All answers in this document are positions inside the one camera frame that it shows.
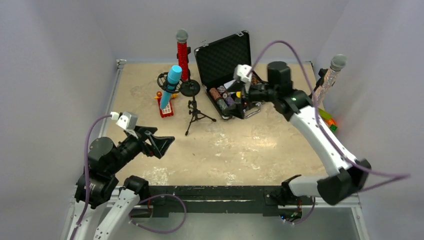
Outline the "red glitter microphone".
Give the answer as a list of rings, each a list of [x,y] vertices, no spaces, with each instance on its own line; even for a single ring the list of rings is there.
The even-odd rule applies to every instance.
[[[177,30],[175,34],[177,40],[177,59],[178,65],[182,68],[181,79],[187,81],[189,79],[189,68],[188,68],[188,33],[185,29]]]

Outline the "black mic stand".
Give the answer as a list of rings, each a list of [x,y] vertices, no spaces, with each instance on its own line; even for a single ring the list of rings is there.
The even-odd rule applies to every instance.
[[[184,80],[180,86],[180,93],[185,97],[196,96],[201,90],[200,84],[191,79],[191,71],[187,68],[187,80]]]
[[[312,91],[312,93],[309,95],[311,99],[313,98],[315,93],[323,94],[325,92],[325,89],[323,88],[323,84],[325,82],[325,76],[328,72],[327,68],[321,68],[318,72],[319,79],[315,84],[315,87]]]

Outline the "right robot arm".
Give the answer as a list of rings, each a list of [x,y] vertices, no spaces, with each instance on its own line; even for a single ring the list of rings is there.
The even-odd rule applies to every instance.
[[[285,199],[310,196],[334,206],[361,191],[369,176],[371,164],[359,160],[335,137],[313,106],[311,98],[293,87],[291,69],[283,61],[267,65],[267,81],[252,83],[253,68],[246,64],[235,67],[234,83],[229,92],[239,92],[237,104],[270,102],[307,140],[321,160],[326,177],[295,175],[282,183]]]

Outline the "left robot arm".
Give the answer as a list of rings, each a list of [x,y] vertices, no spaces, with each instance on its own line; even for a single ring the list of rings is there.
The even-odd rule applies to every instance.
[[[76,183],[75,211],[73,226],[67,239],[86,240],[94,236],[95,215],[103,212],[118,184],[116,173],[137,155],[161,159],[170,145],[173,136],[157,137],[156,127],[135,126],[125,130],[126,138],[115,144],[109,137],[102,136],[84,142],[84,170]]]

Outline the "black shock mount tripod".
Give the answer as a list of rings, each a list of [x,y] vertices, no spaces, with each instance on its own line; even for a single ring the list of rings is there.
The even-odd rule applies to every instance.
[[[161,91],[162,93],[165,89],[164,86],[165,86],[165,82],[166,82],[166,78],[167,78],[167,73],[168,72],[160,73],[158,75],[157,79],[156,79],[157,85],[162,90]],[[171,100],[174,99],[177,96],[177,94],[181,94],[180,93],[180,87],[181,87],[182,83],[183,83],[183,80],[181,79],[179,81],[179,83],[177,84],[177,87],[174,90],[173,94],[171,95]],[[188,124],[187,130],[185,132],[185,136],[187,136],[189,134],[189,130],[191,128],[192,123],[194,123],[196,121],[202,120],[204,118],[207,118],[207,119],[211,120],[212,122],[217,121],[215,118],[212,118],[212,117],[206,115],[205,113],[203,113],[202,111],[200,111],[198,109],[198,103],[196,101],[196,95],[191,97],[191,99],[187,103],[187,107],[188,107],[188,114],[191,115],[191,119],[190,119],[190,122]]]

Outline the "silver glitter microphone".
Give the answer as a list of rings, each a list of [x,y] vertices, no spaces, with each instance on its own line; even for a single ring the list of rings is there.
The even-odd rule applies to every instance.
[[[313,95],[312,101],[314,105],[320,105],[322,103],[330,88],[335,84],[341,70],[346,67],[346,65],[347,57],[343,54],[337,54],[331,59],[330,67],[328,68],[328,71],[324,77],[324,84],[322,85],[322,87],[325,89],[325,92],[322,94],[316,92]]]

